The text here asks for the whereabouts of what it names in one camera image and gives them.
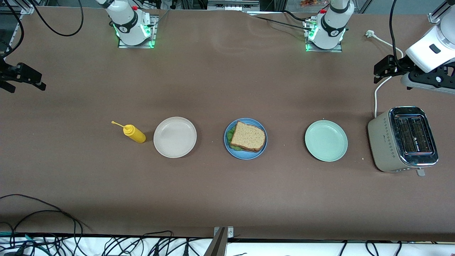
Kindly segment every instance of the plate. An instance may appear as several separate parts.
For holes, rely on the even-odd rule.
[[[342,158],[348,150],[348,137],[336,123],[320,120],[308,127],[305,144],[308,151],[317,159],[333,162]]]
[[[196,144],[196,128],[186,118],[168,118],[158,125],[153,144],[160,154],[179,158],[188,154]]]
[[[254,125],[257,128],[259,128],[259,129],[264,131],[264,133],[265,133],[265,143],[264,143],[264,146],[261,148],[261,150],[259,150],[258,152],[249,152],[249,151],[244,151],[244,150],[236,151],[236,150],[232,149],[229,146],[227,134],[228,134],[228,131],[230,129],[232,129],[237,124],[237,121],[240,121],[240,122],[246,123],[246,124]],[[260,122],[254,120],[254,119],[251,119],[251,118],[240,118],[240,119],[237,119],[237,120],[233,121],[232,123],[230,123],[230,125],[227,126],[226,131],[224,132],[224,146],[226,146],[227,151],[232,156],[234,156],[234,157],[236,157],[238,159],[242,159],[242,160],[254,159],[254,158],[260,156],[262,154],[262,152],[264,152],[265,147],[267,146],[267,132],[265,131],[264,126],[262,126],[262,124]]]

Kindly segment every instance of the mint green plate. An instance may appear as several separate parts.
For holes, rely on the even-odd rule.
[[[348,150],[348,137],[336,123],[320,120],[308,127],[305,144],[308,151],[317,159],[333,162],[342,158]]]

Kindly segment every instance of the plate with sandwich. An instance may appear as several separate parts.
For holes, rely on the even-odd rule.
[[[227,126],[224,145],[229,153],[238,159],[254,159],[264,152],[267,133],[260,122],[251,118],[240,118]]]

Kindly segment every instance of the toaster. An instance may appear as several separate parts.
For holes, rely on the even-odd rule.
[[[395,107],[368,123],[374,163],[383,172],[416,170],[438,162],[438,152],[425,113],[418,107]]]

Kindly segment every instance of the bread slice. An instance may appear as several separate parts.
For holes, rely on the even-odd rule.
[[[265,132],[254,125],[237,121],[231,146],[241,147],[244,150],[258,152],[265,144]]]

